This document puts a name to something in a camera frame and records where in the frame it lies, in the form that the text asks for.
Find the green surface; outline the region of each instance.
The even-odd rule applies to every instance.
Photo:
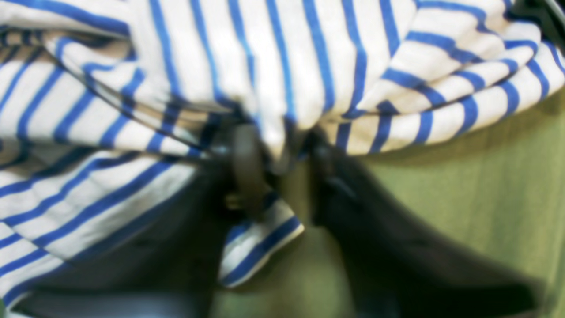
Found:
[[[414,213],[446,235],[544,280],[565,317],[565,91],[451,142],[362,160]],[[220,290],[214,317],[344,318],[353,307],[335,242],[310,227],[306,167],[282,195],[308,226],[249,283]]]

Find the blue and white striped fabric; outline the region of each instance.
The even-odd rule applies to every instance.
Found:
[[[13,305],[157,218],[227,117],[254,122],[284,171],[314,126],[361,155],[531,107],[565,83],[543,14],[510,0],[0,0],[0,295]],[[264,224],[228,237],[226,286],[303,231],[274,192],[265,202]]]

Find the striped shirt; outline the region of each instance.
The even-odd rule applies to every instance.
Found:
[[[279,171],[314,126],[350,155],[439,143],[561,88],[555,34],[511,0],[0,0],[0,295],[150,224],[225,118]],[[223,285],[303,231],[264,209]]]

